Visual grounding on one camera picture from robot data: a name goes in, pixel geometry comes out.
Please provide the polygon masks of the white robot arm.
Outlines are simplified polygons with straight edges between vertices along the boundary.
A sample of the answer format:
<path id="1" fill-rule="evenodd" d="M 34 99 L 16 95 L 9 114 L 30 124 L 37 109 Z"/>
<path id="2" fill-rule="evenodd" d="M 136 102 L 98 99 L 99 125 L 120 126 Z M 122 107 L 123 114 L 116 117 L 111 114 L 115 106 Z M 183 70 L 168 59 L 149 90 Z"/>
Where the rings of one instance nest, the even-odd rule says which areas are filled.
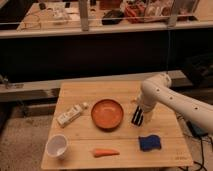
<path id="1" fill-rule="evenodd" d="M 170 89 L 171 84 L 172 80 L 166 73 L 143 80 L 137 105 L 145 113 L 149 113 L 160 102 L 213 134 L 213 105 L 177 93 Z"/>

